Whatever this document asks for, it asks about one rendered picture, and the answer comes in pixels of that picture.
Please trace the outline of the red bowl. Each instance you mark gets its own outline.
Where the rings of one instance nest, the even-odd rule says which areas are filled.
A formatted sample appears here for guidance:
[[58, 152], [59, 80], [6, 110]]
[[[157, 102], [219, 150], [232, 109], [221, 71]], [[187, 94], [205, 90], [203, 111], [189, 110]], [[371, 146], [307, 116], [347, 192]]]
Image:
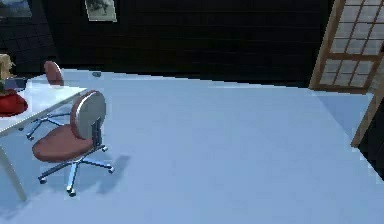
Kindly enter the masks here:
[[27, 101], [15, 90], [7, 90], [6, 95], [0, 96], [0, 117], [12, 117], [28, 109]]

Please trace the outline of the grey framed wall picture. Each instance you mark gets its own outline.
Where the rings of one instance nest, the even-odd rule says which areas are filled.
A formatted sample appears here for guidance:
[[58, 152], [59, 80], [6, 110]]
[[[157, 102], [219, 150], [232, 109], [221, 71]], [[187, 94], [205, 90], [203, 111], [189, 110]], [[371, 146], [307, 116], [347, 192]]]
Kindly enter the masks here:
[[84, 0], [89, 21], [116, 22], [114, 0]]

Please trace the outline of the wooden lattice room door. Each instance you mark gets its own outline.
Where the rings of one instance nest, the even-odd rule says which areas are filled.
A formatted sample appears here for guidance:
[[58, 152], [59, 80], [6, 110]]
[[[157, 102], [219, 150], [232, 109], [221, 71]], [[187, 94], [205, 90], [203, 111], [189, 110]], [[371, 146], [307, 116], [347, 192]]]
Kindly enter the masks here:
[[309, 88], [365, 94], [384, 59], [384, 0], [334, 0]]

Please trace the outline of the tan bust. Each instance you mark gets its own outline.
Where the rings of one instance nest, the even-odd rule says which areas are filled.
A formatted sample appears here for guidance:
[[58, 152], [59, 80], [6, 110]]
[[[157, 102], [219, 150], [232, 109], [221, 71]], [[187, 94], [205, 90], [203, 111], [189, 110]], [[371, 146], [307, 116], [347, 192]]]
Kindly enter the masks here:
[[3, 80], [13, 77], [13, 74], [11, 73], [13, 66], [14, 63], [11, 61], [8, 54], [0, 54], [0, 77]]

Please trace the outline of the dark blue flat box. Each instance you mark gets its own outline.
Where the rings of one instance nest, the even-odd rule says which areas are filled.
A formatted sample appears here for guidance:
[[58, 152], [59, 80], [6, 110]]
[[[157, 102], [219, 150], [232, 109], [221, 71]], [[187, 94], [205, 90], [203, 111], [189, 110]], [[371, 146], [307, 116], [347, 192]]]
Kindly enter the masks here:
[[28, 79], [24, 77], [10, 77], [2, 81], [5, 90], [23, 91], [26, 88]]

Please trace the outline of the blue framed wall picture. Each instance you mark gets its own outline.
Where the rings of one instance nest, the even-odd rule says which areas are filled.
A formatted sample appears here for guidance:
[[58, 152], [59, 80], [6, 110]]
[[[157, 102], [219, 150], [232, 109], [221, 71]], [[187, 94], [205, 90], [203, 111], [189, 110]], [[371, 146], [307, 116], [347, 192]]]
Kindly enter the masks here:
[[0, 0], [0, 18], [29, 18], [28, 0]]

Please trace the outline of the white table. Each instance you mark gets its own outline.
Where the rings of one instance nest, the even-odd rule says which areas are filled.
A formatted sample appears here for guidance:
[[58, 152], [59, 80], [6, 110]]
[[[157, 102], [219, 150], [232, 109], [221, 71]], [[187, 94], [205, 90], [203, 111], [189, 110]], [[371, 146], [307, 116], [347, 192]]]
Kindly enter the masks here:
[[28, 103], [28, 109], [13, 117], [0, 118], [0, 170], [5, 172], [21, 201], [26, 201], [27, 197], [10, 159], [1, 146], [2, 139], [35, 119], [76, 99], [84, 91], [85, 88], [82, 87], [51, 87], [49, 84], [30, 81], [26, 88], [20, 92], [20, 95]]

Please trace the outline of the red swivel office chair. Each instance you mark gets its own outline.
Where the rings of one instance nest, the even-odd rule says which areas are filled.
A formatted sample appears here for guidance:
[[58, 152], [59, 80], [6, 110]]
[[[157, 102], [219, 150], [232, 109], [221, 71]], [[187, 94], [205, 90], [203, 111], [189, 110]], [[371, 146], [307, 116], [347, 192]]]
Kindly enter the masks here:
[[75, 178], [81, 164], [102, 167], [113, 173], [115, 168], [108, 163], [89, 159], [96, 151], [106, 152], [101, 127], [106, 116], [106, 100], [97, 90], [90, 90], [80, 96], [71, 108], [70, 122], [60, 125], [38, 140], [32, 147], [33, 155], [42, 162], [55, 163], [55, 166], [38, 176], [41, 184], [47, 182], [51, 174], [70, 167], [66, 191], [76, 195]]
[[[47, 81], [50, 85], [53, 86], [63, 86], [64, 80], [62, 77], [62, 72], [60, 67], [54, 61], [46, 61], [44, 63], [44, 70], [46, 74]], [[41, 126], [42, 123], [49, 122], [57, 126], [61, 126], [61, 123], [56, 121], [56, 117], [67, 116], [68, 113], [59, 113], [59, 114], [47, 114], [41, 118], [37, 118], [33, 121], [32, 128], [26, 134], [26, 138], [30, 141], [34, 139], [33, 134]]]

